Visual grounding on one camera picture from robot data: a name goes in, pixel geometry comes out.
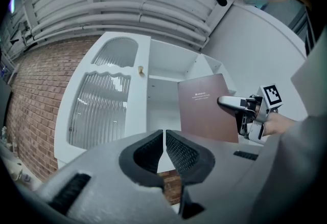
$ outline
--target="red brick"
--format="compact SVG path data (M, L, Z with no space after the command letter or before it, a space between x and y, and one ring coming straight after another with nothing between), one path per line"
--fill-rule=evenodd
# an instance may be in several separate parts
M52 111L52 107L50 107L48 105L45 105L44 106L44 110L47 111L47 112L51 112Z
M55 99L62 100L62 94L56 94Z
M58 41L27 52L18 61L6 120L8 136L16 136L19 157L42 181L58 167L54 128L62 95L79 61L98 38Z
M58 111L59 111L58 108L56 108L56 107L53 107L53 108L52 108L52 113L53 113L53 114L58 115Z
M48 127L51 128L51 129L55 129L56 128L56 123L53 122L53 121L49 121L48 122Z
M43 133L45 133L45 134L47 134L47 135L50 135L50 134L51 134L51 129L49 129L48 127L45 127L45 126L42 125L42 124L39 124L38 129L39 129L41 132L43 132Z

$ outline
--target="brown book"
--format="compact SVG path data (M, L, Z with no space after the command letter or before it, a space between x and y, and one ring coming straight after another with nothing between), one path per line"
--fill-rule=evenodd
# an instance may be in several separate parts
M238 143L235 113L217 104L220 96L230 96L222 74L179 82L181 131Z

